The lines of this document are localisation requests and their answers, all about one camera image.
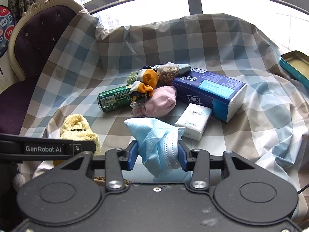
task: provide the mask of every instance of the pink cloth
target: pink cloth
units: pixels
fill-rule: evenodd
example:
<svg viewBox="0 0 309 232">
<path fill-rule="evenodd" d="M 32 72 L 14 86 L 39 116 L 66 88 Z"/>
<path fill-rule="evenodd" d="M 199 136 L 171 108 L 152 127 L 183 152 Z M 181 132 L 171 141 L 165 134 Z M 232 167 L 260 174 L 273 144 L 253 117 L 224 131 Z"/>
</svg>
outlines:
<svg viewBox="0 0 309 232">
<path fill-rule="evenodd" d="M 135 107 L 131 115 L 134 117 L 160 118 L 167 115 L 176 105 L 176 88 L 173 86 L 162 86 L 154 89 L 153 96 L 145 103 Z"/>
</svg>

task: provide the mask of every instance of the green can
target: green can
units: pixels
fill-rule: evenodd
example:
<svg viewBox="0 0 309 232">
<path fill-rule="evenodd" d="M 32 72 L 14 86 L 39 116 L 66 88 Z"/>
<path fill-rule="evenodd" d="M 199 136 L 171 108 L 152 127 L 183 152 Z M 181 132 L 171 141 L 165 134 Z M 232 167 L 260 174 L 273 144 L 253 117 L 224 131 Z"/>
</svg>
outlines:
<svg viewBox="0 0 309 232">
<path fill-rule="evenodd" d="M 103 91 L 98 95 L 100 109 L 107 113 L 131 104 L 130 90 L 132 85 Z"/>
</svg>

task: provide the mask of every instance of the dartboard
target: dartboard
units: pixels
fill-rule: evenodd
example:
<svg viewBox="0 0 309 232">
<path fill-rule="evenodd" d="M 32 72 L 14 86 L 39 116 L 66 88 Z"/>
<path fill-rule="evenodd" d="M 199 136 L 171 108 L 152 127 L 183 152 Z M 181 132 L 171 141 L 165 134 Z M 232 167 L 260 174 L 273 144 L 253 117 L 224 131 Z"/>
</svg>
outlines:
<svg viewBox="0 0 309 232">
<path fill-rule="evenodd" d="M 0 57 L 6 52 L 15 22 L 8 7 L 0 5 Z"/>
</svg>

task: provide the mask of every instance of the purple chair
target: purple chair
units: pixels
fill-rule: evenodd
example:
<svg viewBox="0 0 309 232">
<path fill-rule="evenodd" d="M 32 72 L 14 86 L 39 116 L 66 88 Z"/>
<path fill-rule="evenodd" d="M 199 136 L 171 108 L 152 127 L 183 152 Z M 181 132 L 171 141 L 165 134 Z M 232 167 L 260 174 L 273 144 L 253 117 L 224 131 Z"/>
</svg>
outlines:
<svg viewBox="0 0 309 232">
<path fill-rule="evenodd" d="M 85 9 L 73 0 L 38 0 L 15 26 L 8 47 L 9 61 L 19 77 L 0 94 L 0 133 L 19 135 L 42 69 L 62 33 Z"/>
</svg>

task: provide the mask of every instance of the plaid fabric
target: plaid fabric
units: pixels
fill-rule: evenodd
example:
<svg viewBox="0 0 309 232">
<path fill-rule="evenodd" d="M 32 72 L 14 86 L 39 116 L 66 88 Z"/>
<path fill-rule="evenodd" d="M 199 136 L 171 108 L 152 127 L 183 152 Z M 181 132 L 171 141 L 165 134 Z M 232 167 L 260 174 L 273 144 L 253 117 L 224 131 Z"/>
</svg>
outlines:
<svg viewBox="0 0 309 232">
<path fill-rule="evenodd" d="M 253 159 L 299 190 L 309 182 L 308 91 L 278 65 L 280 54 L 254 25 L 224 14 L 192 15 L 111 32 L 79 13 L 50 55 L 29 105 L 21 135 L 58 138 L 66 116 L 80 113 L 99 135 L 102 153 L 125 148 L 132 137 L 123 124 L 131 108 L 103 113 L 97 95 L 126 82 L 144 65 L 188 63 L 248 84 L 243 106 L 229 123 L 210 119 L 200 142 L 189 148 L 211 155 L 231 150 Z M 186 105 L 162 120 L 174 124 Z M 31 174 L 25 165 L 22 172 Z M 309 189 L 294 215 L 304 224 Z"/>
</svg>

